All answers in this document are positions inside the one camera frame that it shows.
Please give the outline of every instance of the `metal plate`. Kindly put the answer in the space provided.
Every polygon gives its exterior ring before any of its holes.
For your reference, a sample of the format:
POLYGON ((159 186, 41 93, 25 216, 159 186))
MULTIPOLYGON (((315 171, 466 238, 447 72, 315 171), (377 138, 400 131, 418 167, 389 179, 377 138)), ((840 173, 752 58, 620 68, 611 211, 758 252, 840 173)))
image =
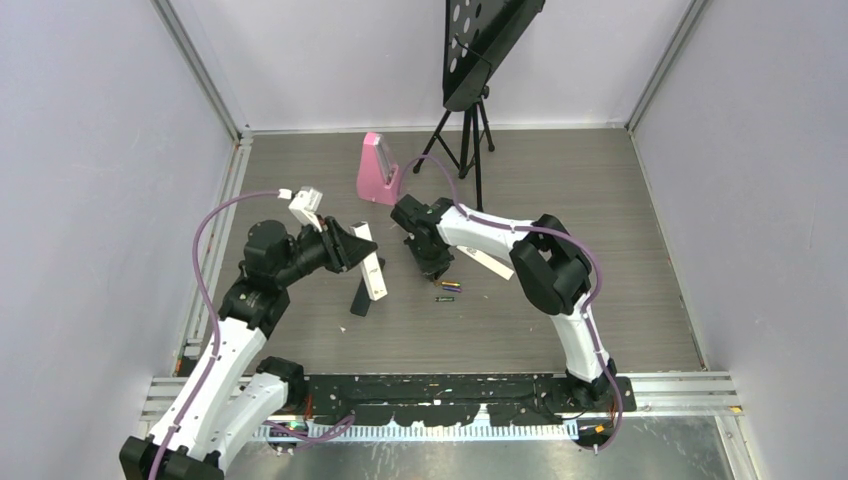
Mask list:
POLYGON ((715 425, 712 417, 627 419, 598 456, 568 441, 333 443, 293 456, 251 442, 227 478, 730 479, 715 425))

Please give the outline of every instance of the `white block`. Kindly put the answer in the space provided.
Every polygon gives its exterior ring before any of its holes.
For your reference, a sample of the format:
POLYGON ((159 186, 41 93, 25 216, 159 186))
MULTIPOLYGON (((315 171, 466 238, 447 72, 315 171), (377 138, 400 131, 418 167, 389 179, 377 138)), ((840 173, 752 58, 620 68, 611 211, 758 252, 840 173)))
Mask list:
MULTIPOLYGON (((371 241, 371 229, 368 228, 367 222, 352 225, 350 233, 363 240, 371 241)), ((368 288, 368 297, 372 301, 376 302, 389 293, 386 291, 386 281, 383 279, 383 271, 380 269, 380 261, 377 259, 376 252, 365 257, 365 260, 359 264, 359 268, 362 270, 365 287, 368 288)))
POLYGON ((318 205, 323 196, 323 193, 312 187, 302 187, 289 203, 289 211, 294 214, 301 225, 312 224, 320 232, 321 222, 318 221, 315 212, 318 211, 318 205))

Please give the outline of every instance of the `white wall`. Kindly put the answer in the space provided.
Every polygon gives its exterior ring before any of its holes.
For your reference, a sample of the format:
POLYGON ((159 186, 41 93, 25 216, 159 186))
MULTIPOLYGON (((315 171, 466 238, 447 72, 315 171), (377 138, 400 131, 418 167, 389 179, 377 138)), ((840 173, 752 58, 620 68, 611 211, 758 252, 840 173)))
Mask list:
POLYGON ((0 477, 121 477, 231 148, 150 2, 0 2, 0 477))
MULTIPOLYGON (((253 129, 435 126, 443 112, 442 1, 173 3, 253 129)), ((625 122, 688 3, 548 1, 490 83, 492 123, 625 122)))
POLYGON ((845 478, 848 3, 712 2, 636 132, 766 479, 845 478))

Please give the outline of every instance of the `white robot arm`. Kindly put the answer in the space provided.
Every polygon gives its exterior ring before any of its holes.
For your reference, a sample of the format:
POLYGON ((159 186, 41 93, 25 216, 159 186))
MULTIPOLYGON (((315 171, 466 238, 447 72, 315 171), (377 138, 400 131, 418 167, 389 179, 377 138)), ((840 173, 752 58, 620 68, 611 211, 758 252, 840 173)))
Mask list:
POLYGON ((392 219, 408 232, 404 243, 430 280, 438 279, 450 266, 451 246, 473 248, 512 265, 527 299, 553 321, 565 351, 567 374, 582 383, 583 391, 592 399, 606 391, 609 382, 596 353, 607 362, 613 375, 615 364, 600 339, 596 351, 588 326, 591 324, 594 329, 595 325, 591 307, 586 309, 588 319, 581 314, 589 294, 591 263, 574 245, 527 231, 528 227, 543 227, 568 233, 559 220, 550 215, 535 222, 510 220, 476 212, 465 205, 457 207, 446 198, 432 206, 423 205, 411 195, 397 203, 392 219), (549 252, 550 258, 546 259, 540 251, 549 252))
POLYGON ((303 225, 297 237, 275 220, 250 228, 241 274, 218 311, 217 354, 210 341, 147 438, 124 443, 119 457, 127 480, 223 479, 263 421, 284 407, 303 406, 308 395, 303 367, 276 357, 264 359, 247 387, 230 399, 289 306, 287 288, 322 267, 346 272, 377 250, 376 243, 347 233, 333 217, 317 215, 320 200, 310 187, 292 199, 289 210, 303 225))

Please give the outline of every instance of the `wooden floor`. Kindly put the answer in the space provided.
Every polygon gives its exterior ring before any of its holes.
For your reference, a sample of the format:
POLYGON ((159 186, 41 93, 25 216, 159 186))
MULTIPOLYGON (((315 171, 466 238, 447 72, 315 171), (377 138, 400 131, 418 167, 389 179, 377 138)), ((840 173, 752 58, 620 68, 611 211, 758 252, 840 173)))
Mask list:
MULTIPOLYGON (((548 317, 506 282, 459 252, 445 275, 462 283, 454 303, 418 273, 390 208, 356 196, 363 134, 257 136, 243 192, 311 185, 324 192, 320 213, 343 226, 371 225, 387 261, 389 295, 366 318, 348 312, 357 271, 318 271, 289 289, 291 306, 265 350, 312 373, 451 373, 563 371, 565 356, 548 317)), ((390 133, 399 164, 420 153, 426 132, 390 133)), ((458 146, 458 132, 448 132, 458 146)), ((698 358, 677 282, 657 227, 633 147, 624 130, 495 131, 497 151, 483 154, 487 213, 535 220, 557 216, 600 258, 604 289, 595 303, 601 339, 620 371, 695 370, 698 358)), ((441 148, 433 153, 446 157, 441 148)), ((433 165, 406 180, 423 203, 450 196, 433 165)), ((459 193, 474 204, 473 173, 459 193)), ((216 298, 237 276, 249 227, 277 219, 299 226, 287 203, 238 206, 216 298)))

